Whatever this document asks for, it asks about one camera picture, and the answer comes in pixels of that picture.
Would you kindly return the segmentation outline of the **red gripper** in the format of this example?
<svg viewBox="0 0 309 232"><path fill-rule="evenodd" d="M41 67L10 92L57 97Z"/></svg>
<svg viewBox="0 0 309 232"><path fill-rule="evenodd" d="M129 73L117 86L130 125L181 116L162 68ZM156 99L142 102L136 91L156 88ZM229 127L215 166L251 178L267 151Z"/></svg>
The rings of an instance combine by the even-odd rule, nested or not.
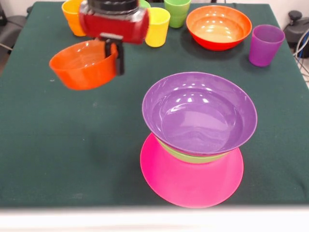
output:
<svg viewBox="0 0 309 232"><path fill-rule="evenodd" d="M148 10L140 9L134 14L102 15L79 14L80 23L88 37L99 37L102 33L121 36L123 42L132 44L143 43L149 27ZM124 47L122 41L116 42L117 71L119 75L125 72ZM113 54L114 40L105 41L105 58Z"/></svg>

